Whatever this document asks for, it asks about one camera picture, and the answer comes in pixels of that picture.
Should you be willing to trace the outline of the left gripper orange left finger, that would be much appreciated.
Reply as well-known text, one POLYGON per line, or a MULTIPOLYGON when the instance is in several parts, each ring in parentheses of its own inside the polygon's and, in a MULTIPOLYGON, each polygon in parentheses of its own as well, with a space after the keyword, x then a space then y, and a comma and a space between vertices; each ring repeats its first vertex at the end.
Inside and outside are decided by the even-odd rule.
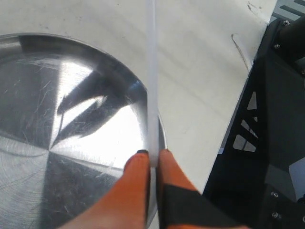
POLYGON ((127 161, 122 177, 96 204, 62 229, 144 229, 150 193, 148 152, 139 150, 127 161))

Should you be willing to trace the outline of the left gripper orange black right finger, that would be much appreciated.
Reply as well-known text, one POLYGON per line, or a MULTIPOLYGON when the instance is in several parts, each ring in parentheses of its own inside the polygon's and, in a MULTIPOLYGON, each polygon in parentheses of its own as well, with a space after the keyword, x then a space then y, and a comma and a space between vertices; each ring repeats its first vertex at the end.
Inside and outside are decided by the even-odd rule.
POLYGON ((161 229, 243 228, 203 198, 167 149, 159 153, 157 184, 161 229))

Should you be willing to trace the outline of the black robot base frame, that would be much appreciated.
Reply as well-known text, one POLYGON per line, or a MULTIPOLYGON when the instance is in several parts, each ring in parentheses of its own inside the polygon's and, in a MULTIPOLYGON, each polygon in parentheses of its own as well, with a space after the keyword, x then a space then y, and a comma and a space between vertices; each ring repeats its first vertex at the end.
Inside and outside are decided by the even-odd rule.
POLYGON ((252 229, 305 226, 305 20, 266 29, 203 196, 252 229))

